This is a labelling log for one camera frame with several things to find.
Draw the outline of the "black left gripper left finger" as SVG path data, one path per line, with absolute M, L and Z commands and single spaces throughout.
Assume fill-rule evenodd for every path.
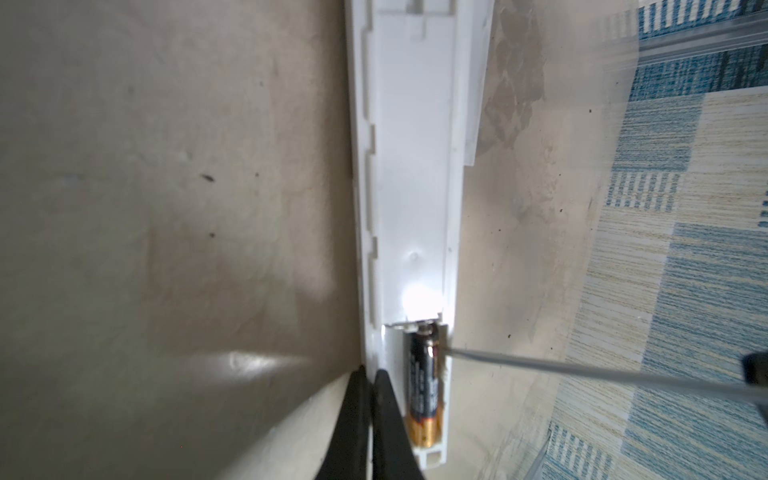
M 371 384 L 364 366 L 349 377 L 324 460 L 321 479 L 366 479 L 371 426 Z

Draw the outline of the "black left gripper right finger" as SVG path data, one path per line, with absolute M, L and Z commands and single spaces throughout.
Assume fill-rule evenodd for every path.
M 412 451 L 390 376 L 380 369 L 372 389 L 372 478 L 424 478 Z

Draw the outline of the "black gold AAA battery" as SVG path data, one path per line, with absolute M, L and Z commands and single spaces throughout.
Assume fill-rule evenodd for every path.
M 435 321 L 421 322 L 409 334 L 407 427 L 412 444 L 430 448 L 439 437 L 440 337 Z

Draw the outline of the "orange black screwdriver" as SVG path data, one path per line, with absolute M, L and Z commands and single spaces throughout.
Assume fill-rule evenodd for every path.
M 623 385 L 633 385 L 638 388 L 656 389 L 676 393 L 698 395 L 707 398 L 740 401 L 754 405 L 764 423 L 767 423 L 767 385 L 755 383 L 757 371 L 749 378 L 745 373 L 746 383 L 743 385 L 716 383 L 701 379 L 669 377 L 654 375 L 639 371 L 616 370 L 583 364 L 566 363 L 555 360 L 535 359 L 500 353 L 476 350 L 446 348 L 448 356 L 493 365 L 510 366 L 553 373 L 568 377 L 606 381 Z

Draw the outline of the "long white remote control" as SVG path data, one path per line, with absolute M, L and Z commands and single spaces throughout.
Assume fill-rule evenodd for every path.
M 362 360 L 410 413 L 409 334 L 456 312 L 463 177 L 474 163 L 494 5 L 345 5 Z

